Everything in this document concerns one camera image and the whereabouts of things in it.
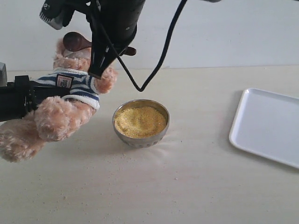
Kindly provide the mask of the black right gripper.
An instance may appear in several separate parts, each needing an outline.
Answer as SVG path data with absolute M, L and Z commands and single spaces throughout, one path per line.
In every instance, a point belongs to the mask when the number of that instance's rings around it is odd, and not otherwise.
M 92 37 L 110 36 L 114 42 L 127 42 L 130 45 L 137 33 L 137 22 L 144 3 L 143 0 L 93 0 L 86 12 Z M 93 44 L 89 75 L 101 79 L 115 59 L 115 53 L 109 46 Z

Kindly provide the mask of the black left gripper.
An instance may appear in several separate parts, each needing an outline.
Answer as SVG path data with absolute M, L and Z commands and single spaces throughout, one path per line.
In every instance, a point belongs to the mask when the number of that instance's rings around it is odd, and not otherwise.
M 21 119 L 37 109 L 48 97 L 63 97 L 70 94 L 69 88 L 56 86 L 34 86 L 29 76 L 16 76 L 14 82 L 0 88 L 0 120 Z

